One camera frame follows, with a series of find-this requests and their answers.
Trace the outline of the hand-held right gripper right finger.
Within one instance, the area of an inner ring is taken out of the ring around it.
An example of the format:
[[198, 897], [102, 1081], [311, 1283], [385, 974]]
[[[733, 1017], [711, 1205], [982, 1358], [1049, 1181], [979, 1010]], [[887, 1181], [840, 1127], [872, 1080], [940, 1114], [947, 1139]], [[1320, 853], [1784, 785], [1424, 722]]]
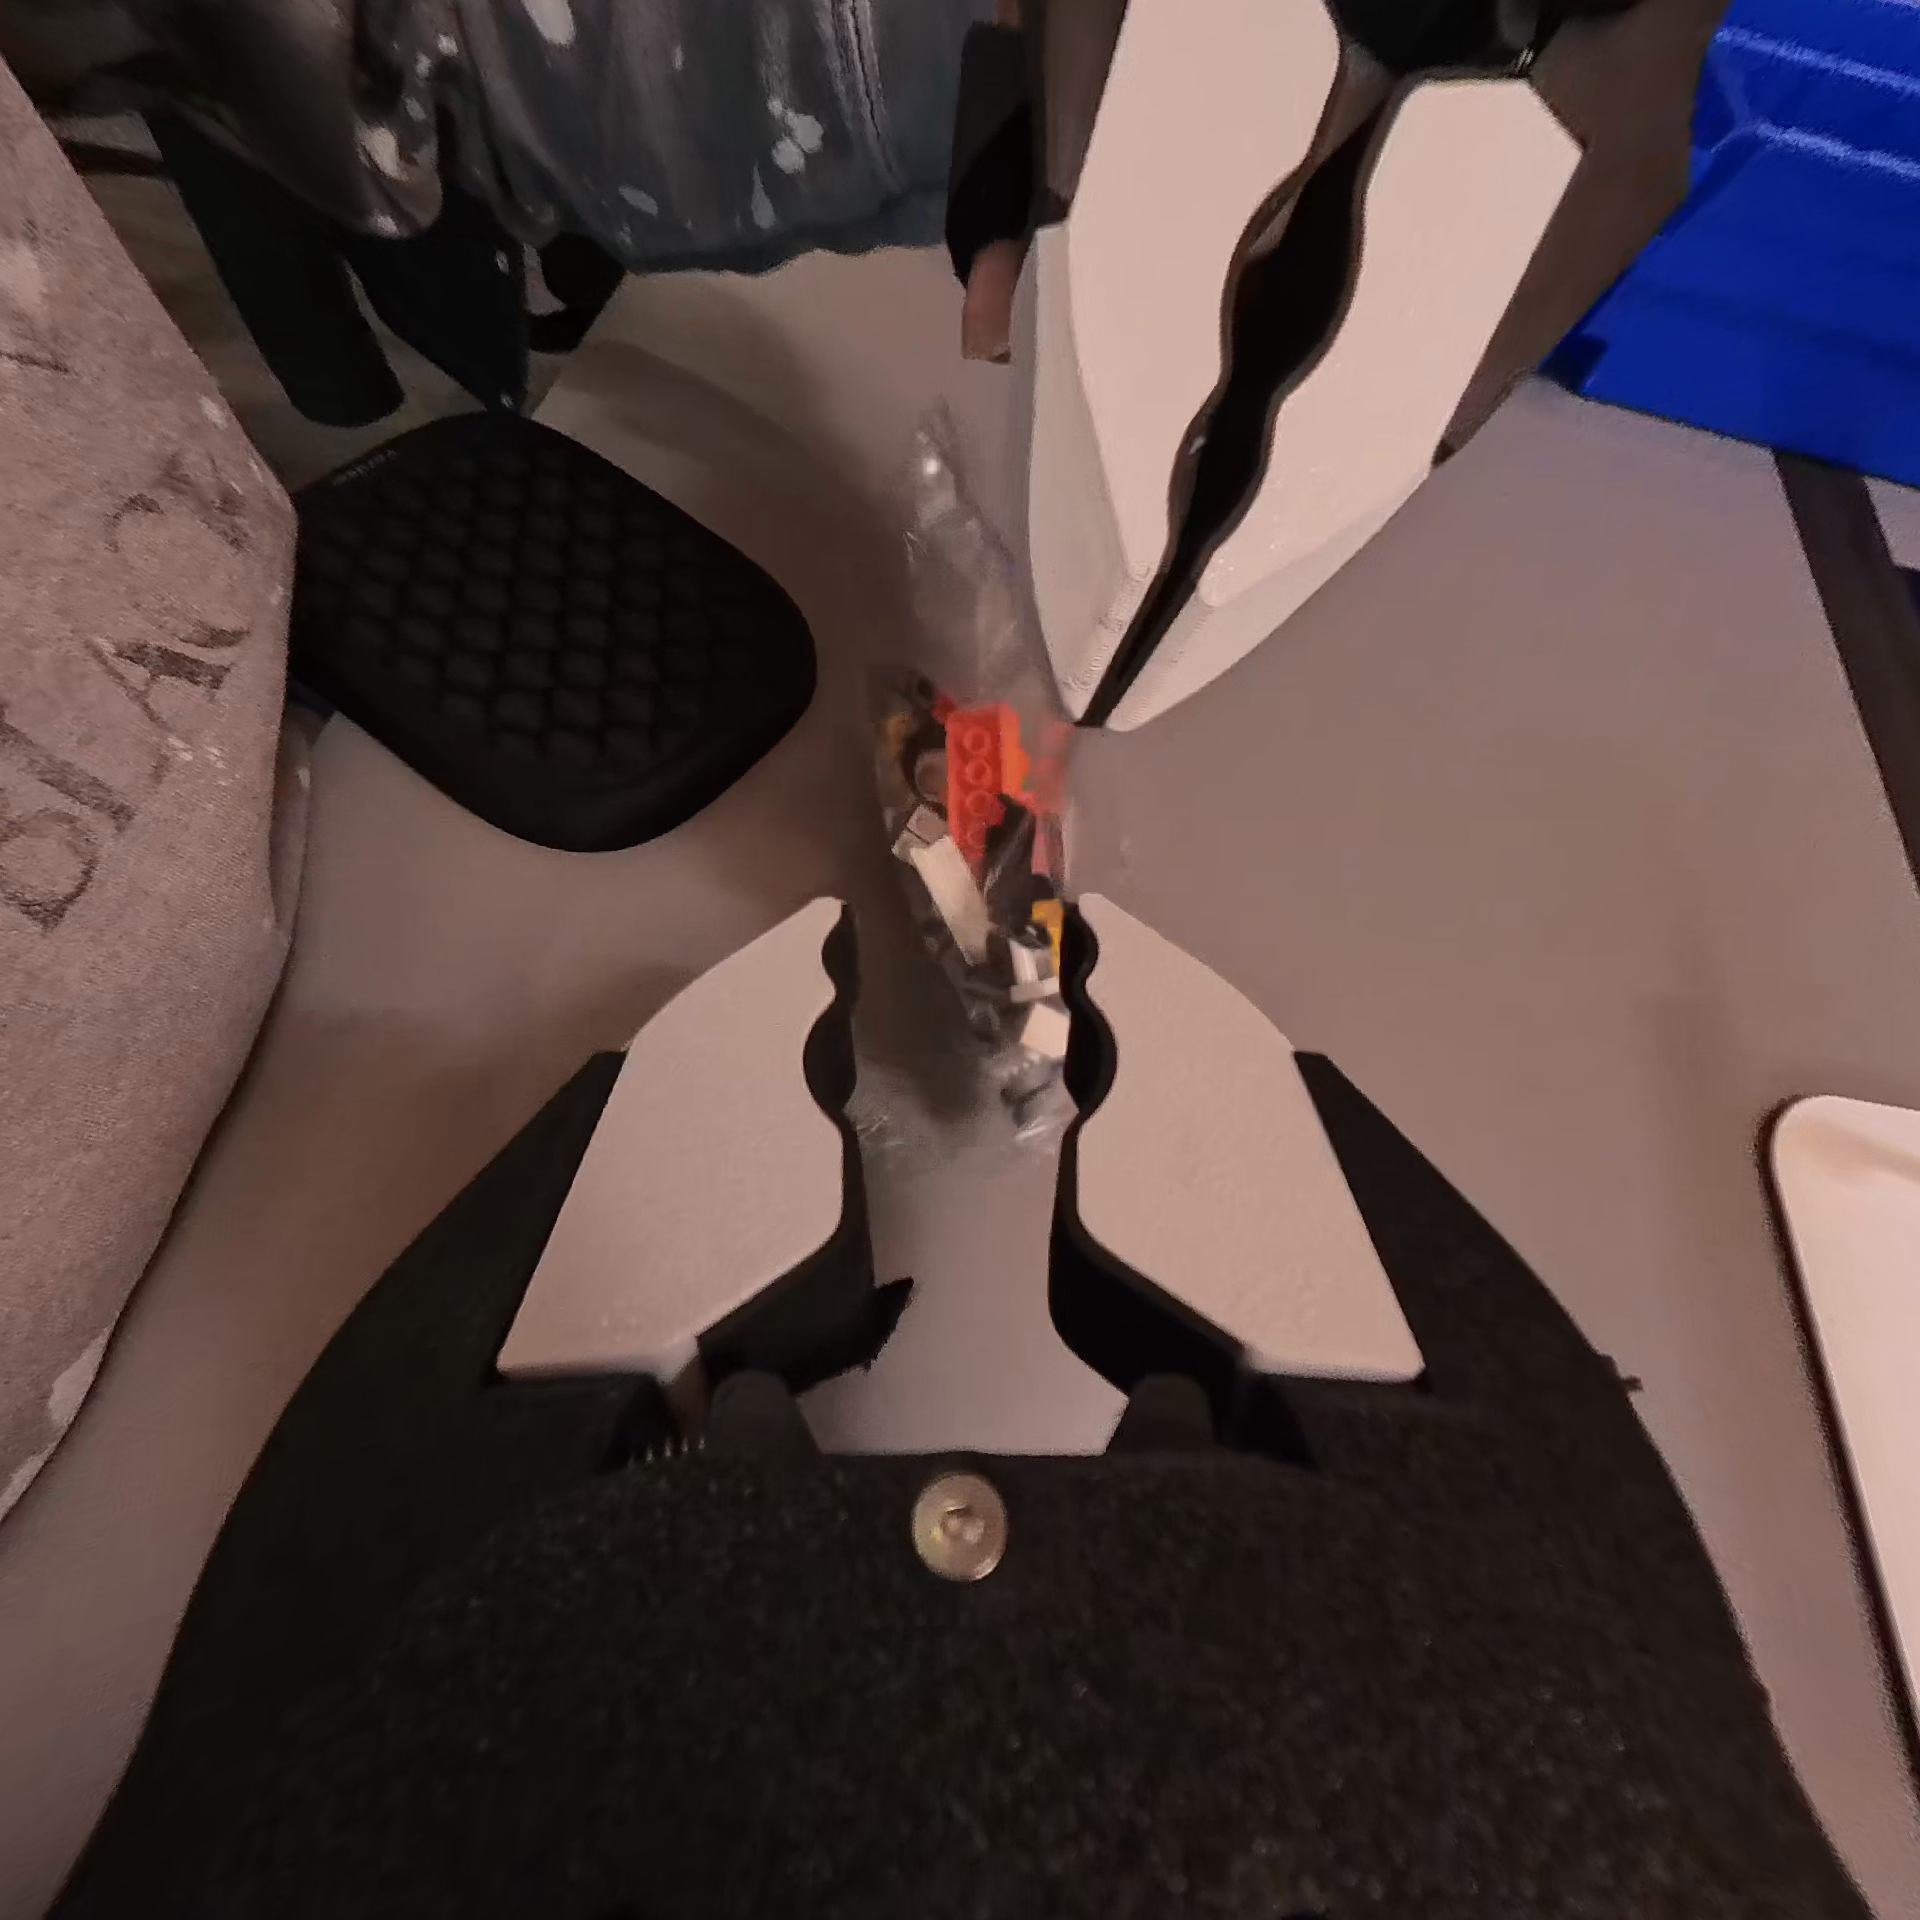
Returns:
[[1294, 1045], [1101, 894], [1071, 921], [1071, 1105], [1054, 1325], [1137, 1374], [1406, 1385], [1421, 1350]]

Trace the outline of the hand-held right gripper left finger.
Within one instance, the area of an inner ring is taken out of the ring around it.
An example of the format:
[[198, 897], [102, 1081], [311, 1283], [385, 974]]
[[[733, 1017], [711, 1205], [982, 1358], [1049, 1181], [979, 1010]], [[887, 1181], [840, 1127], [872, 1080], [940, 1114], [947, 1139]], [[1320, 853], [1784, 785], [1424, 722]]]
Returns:
[[851, 907], [819, 897], [633, 1037], [497, 1351], [505, 1378], [819, 1381], [872, 1350]]

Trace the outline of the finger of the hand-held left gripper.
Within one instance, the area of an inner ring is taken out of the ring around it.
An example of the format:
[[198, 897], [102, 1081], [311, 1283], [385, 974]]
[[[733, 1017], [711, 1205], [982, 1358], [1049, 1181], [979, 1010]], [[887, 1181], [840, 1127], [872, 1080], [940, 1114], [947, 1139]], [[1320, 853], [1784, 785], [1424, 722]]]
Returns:
[[1231, 362], [1230, 290], [1353, 69], [1329, 5], [1033, 5], [1024, 573], [1081, 730], [1118, 722]]
[[1424, 486], [1582, 161], [1528, 81], [1398, 86], [1294, 201], [1255, 273], [1273, 381], [1228, 406], [1200, 536], [1095, 694], [1137, 730], [1284, 626]]

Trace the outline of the clear bag of lego pieces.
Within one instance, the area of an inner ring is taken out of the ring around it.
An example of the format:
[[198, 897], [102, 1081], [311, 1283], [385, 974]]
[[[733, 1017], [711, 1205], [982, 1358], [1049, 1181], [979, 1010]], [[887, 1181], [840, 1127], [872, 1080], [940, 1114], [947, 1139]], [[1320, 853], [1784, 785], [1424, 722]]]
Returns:
[[907, 629], [870, 682], [880, 829], [907, 925], [941, 981], [940, 1037], [969, 1122], [1007, 1145], [1054, 1145], [1071, 1119], [1076, 733], [949, 406], [913, 424], [895, 498]]

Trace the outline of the white wire screen stand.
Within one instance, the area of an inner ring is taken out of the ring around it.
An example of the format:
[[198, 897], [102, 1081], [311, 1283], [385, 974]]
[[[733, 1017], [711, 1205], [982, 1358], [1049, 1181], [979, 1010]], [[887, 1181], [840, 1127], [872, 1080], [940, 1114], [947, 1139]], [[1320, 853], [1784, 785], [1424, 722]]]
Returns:
[[1766, 1133], [1796, 1307], [1879, 1632], [1918, 1713], [1918, 1114], [1804, 1096]]

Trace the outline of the person's left forearm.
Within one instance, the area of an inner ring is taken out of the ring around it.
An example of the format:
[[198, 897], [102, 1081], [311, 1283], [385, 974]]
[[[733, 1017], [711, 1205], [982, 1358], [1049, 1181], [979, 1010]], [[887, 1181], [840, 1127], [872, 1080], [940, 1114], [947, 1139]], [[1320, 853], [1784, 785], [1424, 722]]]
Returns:
[[935, 250], [979, 3], [324, 5], [319, 101], [351, 231], [449, 189], [636, 274]]

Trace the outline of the person's left hand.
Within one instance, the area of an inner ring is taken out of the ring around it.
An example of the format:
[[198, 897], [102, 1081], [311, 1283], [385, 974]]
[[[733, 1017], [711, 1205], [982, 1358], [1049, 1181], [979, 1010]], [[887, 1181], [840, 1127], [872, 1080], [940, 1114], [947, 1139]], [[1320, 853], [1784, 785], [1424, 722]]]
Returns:
[[963, 294], [960, 352], [969, 365], [1005, 366], [1012, 360], [1014, 303], [1024, 245], [999, 241], [974, 254]]

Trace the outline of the blue plastic bin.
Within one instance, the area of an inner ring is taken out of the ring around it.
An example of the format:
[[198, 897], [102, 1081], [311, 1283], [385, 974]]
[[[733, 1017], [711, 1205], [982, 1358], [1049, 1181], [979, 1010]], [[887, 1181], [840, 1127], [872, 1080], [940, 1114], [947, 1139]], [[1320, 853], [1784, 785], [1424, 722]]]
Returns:
[[1681, 206], [1542, 374], [1916, 490], [1918, 5], [1729, 5]]

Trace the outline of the black textured oval pad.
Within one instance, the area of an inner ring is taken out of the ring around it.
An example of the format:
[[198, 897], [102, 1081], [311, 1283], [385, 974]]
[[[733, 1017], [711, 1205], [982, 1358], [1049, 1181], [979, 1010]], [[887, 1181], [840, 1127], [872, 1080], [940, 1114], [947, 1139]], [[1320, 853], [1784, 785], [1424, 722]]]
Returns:
[[295, 491], [289, 690], [479, 823], [647, 847], [801, 720], [801, 610], [726, 541], [526, 417], [447, 417]]

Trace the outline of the light mottled cloth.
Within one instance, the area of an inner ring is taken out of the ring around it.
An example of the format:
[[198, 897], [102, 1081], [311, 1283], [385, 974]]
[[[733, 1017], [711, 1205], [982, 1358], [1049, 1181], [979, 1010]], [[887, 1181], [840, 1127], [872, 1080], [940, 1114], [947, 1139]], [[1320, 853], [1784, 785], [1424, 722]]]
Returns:
[[276, 993], [295, 514], [1, 81], [1, 1513], [87, 1399]]

